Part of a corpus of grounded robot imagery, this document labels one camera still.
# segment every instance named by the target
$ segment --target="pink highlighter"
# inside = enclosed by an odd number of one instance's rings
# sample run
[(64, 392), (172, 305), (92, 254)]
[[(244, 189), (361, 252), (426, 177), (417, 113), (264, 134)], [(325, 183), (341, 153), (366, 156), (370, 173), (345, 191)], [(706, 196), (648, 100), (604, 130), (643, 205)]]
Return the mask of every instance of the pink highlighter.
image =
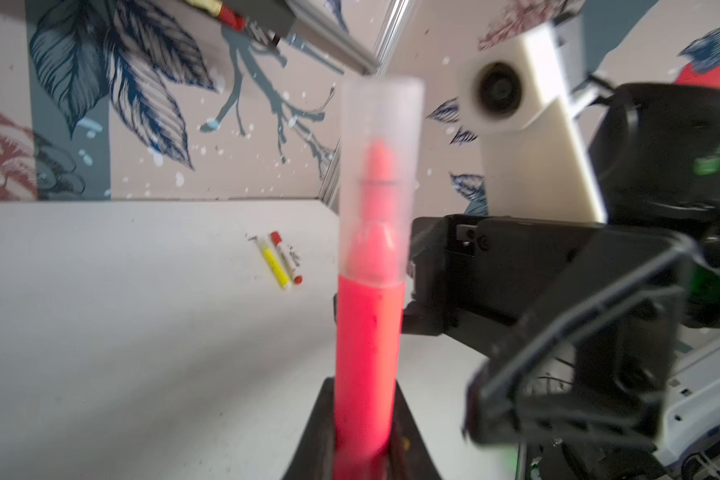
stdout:
[(334, 480), (386, 477), (423, 100), (415, 78), (343, 87)]

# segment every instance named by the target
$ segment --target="table surface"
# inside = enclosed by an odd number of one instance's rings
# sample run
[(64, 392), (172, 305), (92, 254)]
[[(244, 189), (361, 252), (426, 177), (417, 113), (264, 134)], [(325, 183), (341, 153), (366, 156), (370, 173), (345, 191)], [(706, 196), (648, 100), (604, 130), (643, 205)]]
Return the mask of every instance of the table surface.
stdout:
[[(250, 236), (279, 230), (283, 292)], [(0, 479), (284, 473), (334, 371), (338, 218), (316, 200), (0, 204)], [(513, 478), (461, 437), (484, 359), (404, 336), (398, 380), (442, 477)]]

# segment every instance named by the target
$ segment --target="camera lens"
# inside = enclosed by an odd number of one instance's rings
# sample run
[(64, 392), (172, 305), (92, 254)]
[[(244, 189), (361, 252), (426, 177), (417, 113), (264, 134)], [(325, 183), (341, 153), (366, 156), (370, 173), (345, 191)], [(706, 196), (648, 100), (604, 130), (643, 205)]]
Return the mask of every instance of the camera lens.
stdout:
[(489, 113), (511, 115), (520, 106), (523, 88), (514, 69), (507, 64), (492, 65), (478, 84), (480, 102)]

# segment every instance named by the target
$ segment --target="translucent cap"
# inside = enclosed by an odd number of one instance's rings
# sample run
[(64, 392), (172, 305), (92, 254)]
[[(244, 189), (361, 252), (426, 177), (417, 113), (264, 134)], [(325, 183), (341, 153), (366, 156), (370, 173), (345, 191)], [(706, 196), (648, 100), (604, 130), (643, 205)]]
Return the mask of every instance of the translucent cap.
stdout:
[(405, 278), (424, 82), (358, 78), (342, 87), (339, 273), (383, 286)]

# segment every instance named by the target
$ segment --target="wallpaper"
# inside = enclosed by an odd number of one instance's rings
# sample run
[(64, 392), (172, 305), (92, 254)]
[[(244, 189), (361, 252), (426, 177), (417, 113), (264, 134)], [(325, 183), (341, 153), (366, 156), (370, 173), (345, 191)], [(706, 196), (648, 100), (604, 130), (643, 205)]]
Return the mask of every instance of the wallpaper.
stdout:
[[(720, 88), (720, 0), (457, 0), (456, 4), (423, 0), (388, 70), (427, 82), (415, 216), (489, 212), (480, 142), (459, 121), (456, 67), (563, 10), (583, 15), (586, 63), (616, 84), (677, 82)], [(592, 107), (580, 117), (586, 143), (603, 112)]]
[[(372, 48), (386, 0), (319, 2)], [(354, 75), (180, 0), (0, 2), (0, 200), (315, 197)]]

